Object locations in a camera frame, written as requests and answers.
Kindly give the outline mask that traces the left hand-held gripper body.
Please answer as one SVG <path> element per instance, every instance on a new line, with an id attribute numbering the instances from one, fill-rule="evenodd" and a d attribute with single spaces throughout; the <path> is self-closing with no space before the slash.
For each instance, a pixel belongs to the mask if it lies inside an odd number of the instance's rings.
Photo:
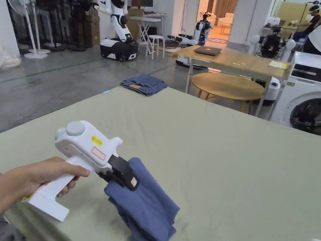
<path id="1" fill-rule="evenodd" d="M 118 157 L 117 147 L 123 143 L 119 137 L 108 139 L 87 121 L 73 121 L 61 128 L 55 135 L 55 147 L 63 153 L 66 162 L 81 166 L 90 172 L 112 171 L 111 157 Z M 59 192 L 74 178 L 65 174 L 40 186 L 32 195 L 22 201 L 63 222 L 69 209 L 56 201 Z"/>

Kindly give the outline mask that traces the person's left hand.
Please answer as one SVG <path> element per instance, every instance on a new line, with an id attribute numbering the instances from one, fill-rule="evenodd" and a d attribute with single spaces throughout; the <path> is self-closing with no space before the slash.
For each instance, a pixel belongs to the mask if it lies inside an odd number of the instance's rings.
<path id="1" fill-rule="evenodd" d="M 12 170 L 13 187 L 12 196 L 15 200 L 27 197 L 35 192 L 40 186 L 54 181 L 55 179 L 69 174 L 71 181 L 63 188 L 59 188 L 57 197 L 67 194 L 70 189 L 75 187 L 79 177 L 88 177 L 90 171 L 81 166 L 67 163 L 59 157 L 52 157 L 47 160 L 22 166 Z"/>

